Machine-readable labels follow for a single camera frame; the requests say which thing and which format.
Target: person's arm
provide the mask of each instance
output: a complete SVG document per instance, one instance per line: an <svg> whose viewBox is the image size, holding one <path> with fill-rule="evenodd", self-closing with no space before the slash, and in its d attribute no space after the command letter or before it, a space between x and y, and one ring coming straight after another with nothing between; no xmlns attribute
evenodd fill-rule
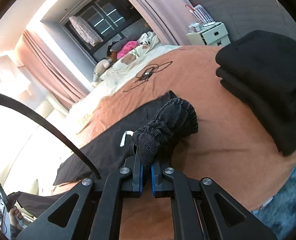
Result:
<svg viewBox="0 0 296 240"><path fill-rule="evenodd" d="M19 225L17 218L23 219L23 216L17 207L13 207L9 211L11 240L15 240L18 234L22 231L22 227Z"/></svg>

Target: pink plush toy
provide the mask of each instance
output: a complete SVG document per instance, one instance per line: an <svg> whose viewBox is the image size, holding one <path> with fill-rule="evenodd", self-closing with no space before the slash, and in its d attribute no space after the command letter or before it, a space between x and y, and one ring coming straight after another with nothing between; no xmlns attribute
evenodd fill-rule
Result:
<svg viewBox="0 0 296 240"><path fill-rule="evenodd" d="M128 52L132 51L137 46L137 41L128 41L126 45L123 46L122 50L118 52L117 59L121 59L124 55L128 54Z"/></svg>

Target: white drawer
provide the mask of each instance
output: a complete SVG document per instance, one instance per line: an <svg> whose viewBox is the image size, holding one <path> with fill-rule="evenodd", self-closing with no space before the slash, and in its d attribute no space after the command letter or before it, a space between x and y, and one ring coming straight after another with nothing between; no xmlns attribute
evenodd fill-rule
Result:
<svg viewBox="0 0 296 240"><path fill-rule="evenodd" d="M230 44L228 35L223 36L222 38L214 41L213 43L208 44L209 46L227 46Z"/></svg>
<svg viewBox="0 0 296 240"><path fill-rule="evenodd" d="M202 34L203 40L206 45L213 43L214 41L222 38L223 36L227 35L228 32L226 30L225 25L222 23L215 28L212 28Z"/></svg>

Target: hand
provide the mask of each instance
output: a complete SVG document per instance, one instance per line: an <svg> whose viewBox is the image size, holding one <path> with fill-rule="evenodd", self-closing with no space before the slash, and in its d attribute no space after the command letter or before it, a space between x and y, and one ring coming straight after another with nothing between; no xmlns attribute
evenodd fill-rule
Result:
<svg viewBox="0 0 296 240"><path fill-rule="evenodd" d="M19 225L18 221L16 218L23 219L23 216L17 207L13 207L9 211L9 219L10 219L10 224L13 225L14 227L18 228L19 230L22 230L23 228Z"/></svg>

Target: pink curtain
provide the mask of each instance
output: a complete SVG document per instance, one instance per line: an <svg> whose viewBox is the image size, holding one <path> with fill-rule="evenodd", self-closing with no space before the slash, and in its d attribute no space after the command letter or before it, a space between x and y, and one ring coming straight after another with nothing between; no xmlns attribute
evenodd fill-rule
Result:
<svg viewBox="0 0 296 240"><path fill-rule="evenodd" d="M129 0L164 44L190 45L186 34L195 22L188 0Z"/></svg>
<svg viewBox="0 0 296 240"><path fill-rule="evenodd" d="M14 53L30 73L67 109L89 94L33 31L23 32Z"/></svg>

